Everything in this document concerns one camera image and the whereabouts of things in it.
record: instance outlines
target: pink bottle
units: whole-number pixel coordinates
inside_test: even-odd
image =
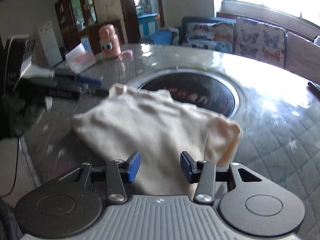
[[[99,30],[100,45],[105,59],[121,55],[121,48],[116,30],[112,24],[104,25]]]

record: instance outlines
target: pillow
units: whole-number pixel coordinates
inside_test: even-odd
[[[283,68],[285,33],[284,28],[238,17],[235,55]]]
[[[182,46],[212,49],[232,54],[234,23],[194,23],[187,24]]]
[[[294,33],[288,32],[285,69],[320,83],[320,47]]]

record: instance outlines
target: round table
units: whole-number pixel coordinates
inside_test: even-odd
[[[243,129],[235,161],[300,197],[306,218],[299,235],[319,239],[320,103],[308,91],[307,80],[272,65],[210,50],[146,44],[122,49],[132,49],[133,58],[98,62],[84,75],[102,78],[108,89],[115,82],[134,84],[155,71],[192,68],[231,83],[240,99],[232,118]],[[42,183],[83,162],[101,165],[69,127],[74,114],[88,111],[100,100],[54,98],[52,109],[22,138]]]

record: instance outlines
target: wooden door frame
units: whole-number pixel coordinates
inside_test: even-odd
[[[162,0],[158,0],[160,25],[164,27],[164,14]],[[122,13],[125,29],[127,32],[128,43],[140,43],[140,30],[137,11],[134,0],[121,0]]]

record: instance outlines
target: window sill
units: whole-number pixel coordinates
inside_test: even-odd
[[[314,39],[320,35],[320,29],[296,18],[294,16],[263,7],[255,4],[248,4],[233,0],[223,0],[221,3],[220,13],[234,14],[243,17],[251,17],[261,21],[268,21],[275,25],[283,26],[287,29],[292,29],[298,33],[302,33]]]

